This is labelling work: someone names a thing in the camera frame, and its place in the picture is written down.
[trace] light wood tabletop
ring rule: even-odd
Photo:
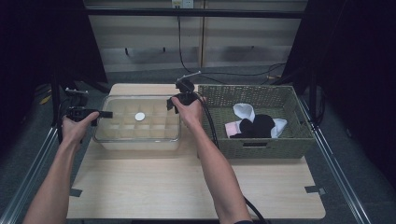
[[[116,84],[111,95],[176,94],[175,85]],[[196,146],[182,124],[172,152],[108,150],[91,142],[78,170],[67,218],[217,219]],[[244,195],[271,219],[325,216],[305,158],[229,160]]]

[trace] clear plastic container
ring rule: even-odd
[[[167,95],[110,95],[102,110],[112,119],[99,119],[93,140],[106,149],[176,150],[180,117],[167,110]]]

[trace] human arm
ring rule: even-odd
[[[80,122],[64,118],[63,141],[44,182],[29,206],[23,223],[65,223],[73,160],[87,127],[98,116],[98,112],[93,112]]]
[[[183,105],[176,97],[172,102],[194,136],[204,177],[221,223],[251,220],[244,196],[232,166],[202,128],[202,107],[198,100]]]

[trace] hand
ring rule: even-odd
[[[183,105],[176,97],[172,97],[172,102],[177,107],[181,119],[188,128],[202,125],[202,106],[199,100],[195,100],[190,105]]]
[[[99,112],[91,113],[87,118],[80,122],[75,122],[68,117],[64,116],[62,133],[63,142],[79,146],[80,141],[84,138],[87,132],[87,127],[90,125],[91,121],[97,119]]]

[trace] wicker basket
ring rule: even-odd
[[[291,86],[200,85],[198,92],[206,97],[219,149],[227,159],[300,159],[316,142]],[[228,138],[224,124],[240,120],[233,112],[239,103],[252,105],[256,115],[287,120],[285,130],[279,138]],[[203,126],[212,136],[207,119]]]

